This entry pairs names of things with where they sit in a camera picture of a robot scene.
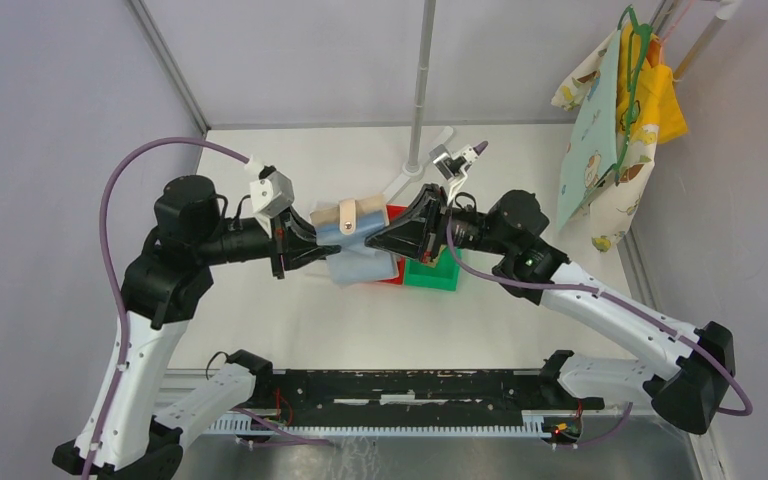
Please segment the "beige card holder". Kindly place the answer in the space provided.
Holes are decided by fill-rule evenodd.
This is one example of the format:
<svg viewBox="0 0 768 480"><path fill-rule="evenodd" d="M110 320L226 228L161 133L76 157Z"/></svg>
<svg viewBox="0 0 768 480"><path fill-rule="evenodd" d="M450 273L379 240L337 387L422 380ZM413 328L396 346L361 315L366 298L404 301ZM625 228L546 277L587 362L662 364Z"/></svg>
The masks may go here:
<svg viewBox="0 0 768 480"><path fill-rule="evenodd" d="M394 254L366 245L366 240L389 225L385 197L376 194L319 203L310 213L318 246L337 246L326 264L330 279L340 286L390 280L398 276Z"/></svg>

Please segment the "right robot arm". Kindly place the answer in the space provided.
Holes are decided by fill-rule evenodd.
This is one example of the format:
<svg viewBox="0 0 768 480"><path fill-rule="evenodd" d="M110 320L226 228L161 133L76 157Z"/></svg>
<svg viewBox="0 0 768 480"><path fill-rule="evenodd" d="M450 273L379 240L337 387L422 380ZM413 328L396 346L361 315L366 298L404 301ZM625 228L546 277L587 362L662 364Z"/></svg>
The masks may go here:
<svg viewBox="0 0 768 480"><path fill-rule="evenodd" d="M732 332L664 315L608 287L542 239L549 224L536 196L510 190L487 212L446 197L426 184L388 226L365 245L412 260L441 248L498 256L491 272L464 271L495 283L514 298L563 314L613 341L631 359L592 359L558 351L537 382L540 400L562 408L574 398L647 403L672 426L708 432L718 414L746 416L753 408L735 379Z"/></svg>

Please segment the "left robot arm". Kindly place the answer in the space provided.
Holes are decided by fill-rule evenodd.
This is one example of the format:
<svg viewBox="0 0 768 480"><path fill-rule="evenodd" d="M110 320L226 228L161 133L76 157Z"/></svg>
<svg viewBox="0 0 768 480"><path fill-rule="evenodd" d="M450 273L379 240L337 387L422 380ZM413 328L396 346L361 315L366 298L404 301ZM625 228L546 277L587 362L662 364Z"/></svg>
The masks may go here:
<svg viewBox="0 0 768 480"><path fill-rule="evenodd" d="M268 405L277 390L273 365L239 350L210 379L172 406L155 406L168 363L215 265L266 259L282 278L332 253L295 210L269 229L224 215L213 182L199 175L169 182L156 201L157 224L120 288L125 322L116 333L103 392L83 432L59 445L53 464L100 479L169 479L193 441L237 406Z"/></svg>

